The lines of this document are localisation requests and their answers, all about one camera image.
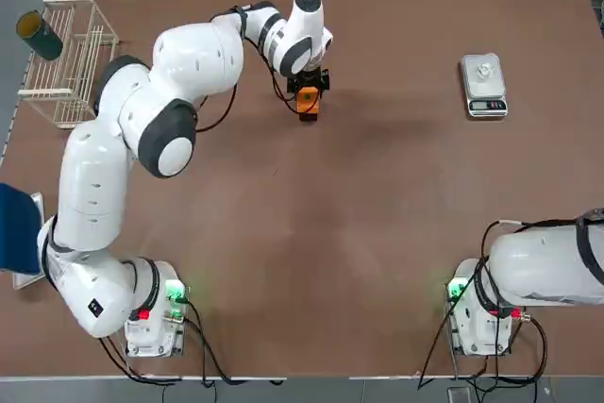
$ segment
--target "cup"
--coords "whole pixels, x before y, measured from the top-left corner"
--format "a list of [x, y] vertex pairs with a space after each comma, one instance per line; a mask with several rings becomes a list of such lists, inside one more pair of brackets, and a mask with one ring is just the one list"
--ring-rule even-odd
[[57, 59], [63, 50], [63, 42], [36, 10], [19, 18], [17, 35], [45, 60]]

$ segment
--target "blue object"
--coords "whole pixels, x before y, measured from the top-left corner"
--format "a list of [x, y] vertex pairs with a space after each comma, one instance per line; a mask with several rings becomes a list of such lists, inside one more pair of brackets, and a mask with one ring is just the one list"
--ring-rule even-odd
[[40, 272], [36, 240], [41, 223], [29, 194], [0, 183], [0, 269], [33, 275]]

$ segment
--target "white robotic arm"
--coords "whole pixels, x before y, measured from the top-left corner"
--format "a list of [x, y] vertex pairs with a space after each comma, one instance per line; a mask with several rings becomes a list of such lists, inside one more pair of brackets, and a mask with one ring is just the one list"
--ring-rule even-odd
[[294, 76], [320, 63], [331, 34], [320, 0], [294, 0], [289, 21], [262, 2], [167, 30], [151, 69], [131, 56], [109, 64], [97, 118], [77, 126], [67, 142], [58, 214], [38, 236], [42, 269], [93, 337], [125, 326], [132, 355], [172, 353], [181, 320], [171, 317], [166, 293], [182, 284], [164, 261], [119, 262], [107, 250], [122, 228], [129, 170], [134, 160], [159, 178], [184, 170], [195, 145], [193, 101], [237, 84], [243, 38]]
[[454, 350], [494, 355], [498, 328], [498, 352], [506, 351], [512, 317], [525, 306], [604, 304], [601, 219], [595, 210], [575, 220], [526, 225], [498, 237], [486, 263], [464, 260], [448, 284], [449, 304], [463, 292], [452, 313]]

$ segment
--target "gray floor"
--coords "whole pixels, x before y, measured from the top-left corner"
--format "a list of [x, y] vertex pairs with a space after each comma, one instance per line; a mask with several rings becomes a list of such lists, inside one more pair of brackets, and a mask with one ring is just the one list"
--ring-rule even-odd
[[[219, 383], [219, 403], [446, 403], [447, 390], [462, 384], [448, 379], [432, 382], [417, 392], [415, 380], [349, 380], [344, 378], [288, 379], [279, 387], [268, 382], [228, 387]], [[488, 395], [487, 403], [530, 403], [533, 388], [497, 390]], [[0, 382], [0, 403], [127, 403], [135, 401], [161, 402], [162, 389], [123, 380], [76, 380]], [[594, 403], [602, 401], [604, 379], [544, 378], [539, 385], [539, 403]], [[166, 389], [165, 403], [212, 403], [213, 389], [199, 382], [187, 381]]]
[[[39, 8], [42, 0], [5, 0], [0, 15], [0, 37], [5, 57], [0, 60], [0, 136], [4, 138], [15, 106], [15, 93], [21, 84], [28, 56], [27, 47], [14, 33], [18, 16], [30, 9]], [[448, 379], [434, 381], [420, 393], [415, 391], [416, 381], [348, 380], [344, 378], [298, 378], [275, 387], [269, 383], [251, 383], [237, 388], [219, 384], [220, 403], [261, 402], [313, 402], [313, 403], [445, 403], [447, 389], [461, 386]], [[532, 388], [523, 390], [497, 390], [486, 399], [489, 403], [510, 401], [530, 402]], [[592, 403], [604, 400], [604, 378], [545, 378], [540, 383], [540, 403]], [[169, 388], [166, 403], [196, 401], [211, 403], [213, 390], [204, 389], [198, 382], [183, 382]], [[126, 403], [132, 401], [161, 402], [161, 388], [131, 383], [124, 379], [59, 380], [0, 382], [0, 403]]]
[[17, 90], [23, 80], [29, 48], [17, 37], [15, 24], [19, 16], [32, 9], [40, 9], [42, 0], [4, 0], [0, 15], [2, 53], [0, 59], [0, 151], [8, 134], [8, 127], [17, 104]]

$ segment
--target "wire basket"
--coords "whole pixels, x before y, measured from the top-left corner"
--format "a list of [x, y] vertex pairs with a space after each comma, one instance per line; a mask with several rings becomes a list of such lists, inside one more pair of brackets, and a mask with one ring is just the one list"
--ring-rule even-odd
[[58, 59], [32, 52], [19, 98], [62, 129], [94, 118], [92, 99], [118, 36], [94, 0], [44, 0], [44, 20], [63, 42]]

